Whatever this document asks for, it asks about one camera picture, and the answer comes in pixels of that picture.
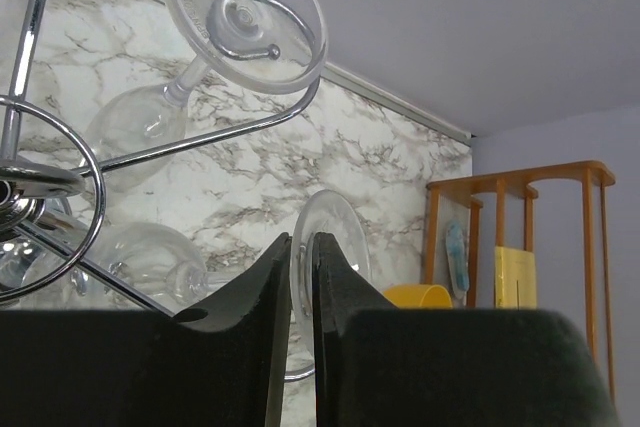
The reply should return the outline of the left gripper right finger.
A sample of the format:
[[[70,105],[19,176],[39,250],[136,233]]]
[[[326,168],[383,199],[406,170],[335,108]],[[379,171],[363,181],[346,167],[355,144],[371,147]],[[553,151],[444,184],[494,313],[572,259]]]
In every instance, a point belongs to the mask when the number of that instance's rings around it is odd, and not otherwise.
[[[372,287],[316,366],[321,426],[616,426],[579,331],[545,310],[401,309]]]

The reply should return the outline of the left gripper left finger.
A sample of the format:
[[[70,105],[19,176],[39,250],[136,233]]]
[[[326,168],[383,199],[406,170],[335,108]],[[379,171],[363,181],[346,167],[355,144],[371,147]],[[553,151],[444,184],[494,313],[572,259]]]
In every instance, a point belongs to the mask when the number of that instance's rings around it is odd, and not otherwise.
[[[5,426],[276,426],[290,325],[291,239],[174,316],[5,310]]]

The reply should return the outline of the yellow plastic wine glass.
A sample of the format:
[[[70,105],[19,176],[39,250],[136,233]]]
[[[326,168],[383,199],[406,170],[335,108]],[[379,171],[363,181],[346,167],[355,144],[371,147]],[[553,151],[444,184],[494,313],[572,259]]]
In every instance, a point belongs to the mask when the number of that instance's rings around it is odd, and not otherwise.
[[[393,305],[404,309],[452,309],[448,290],[441,285],[403,284],[383,292]]]

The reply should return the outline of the clear ribbed wine glass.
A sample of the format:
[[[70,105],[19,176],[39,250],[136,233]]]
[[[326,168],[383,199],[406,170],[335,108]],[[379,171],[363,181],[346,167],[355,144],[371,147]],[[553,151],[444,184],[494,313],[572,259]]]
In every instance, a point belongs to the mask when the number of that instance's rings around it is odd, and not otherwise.
[[[99,240],[96,262],[148,297],[191,306],[234,279],[209,271],[194,244],[168,227],[128,223]],[[338,324],[371,293],[369,250],[350,203],[321,190],[303,207],[291,239],[290,293],[294,319],[314,364],[322,369],[336,353]]]

